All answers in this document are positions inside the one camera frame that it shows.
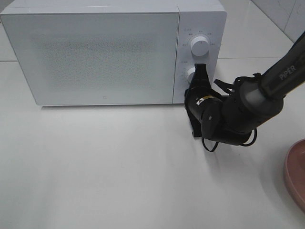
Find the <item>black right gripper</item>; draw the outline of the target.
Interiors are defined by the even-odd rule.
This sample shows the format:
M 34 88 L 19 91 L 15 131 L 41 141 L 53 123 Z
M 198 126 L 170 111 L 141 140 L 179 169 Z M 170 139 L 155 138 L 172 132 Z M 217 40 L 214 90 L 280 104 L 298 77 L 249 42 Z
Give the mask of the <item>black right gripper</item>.
M 184 94 L 193 137 L 224 138 L 221 95 L 211 87 L 206 64 L 195 64 L 195 72 Z

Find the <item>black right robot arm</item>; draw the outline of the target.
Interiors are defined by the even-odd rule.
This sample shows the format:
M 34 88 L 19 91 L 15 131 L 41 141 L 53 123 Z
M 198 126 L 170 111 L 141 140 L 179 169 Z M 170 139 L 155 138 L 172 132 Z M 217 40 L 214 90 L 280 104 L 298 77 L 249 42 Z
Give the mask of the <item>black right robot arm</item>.
M 213 90 L 206 64 L 196 64 L 184 107 L 193 137 L 234 146 L 251 146 L 257 128 L 278 115 L 284 97 L 305 81 L 305 36 L 302 34 L 288 53 L 264 74 L 237 77 L 232 84 L 216 79 L 226 95 Z

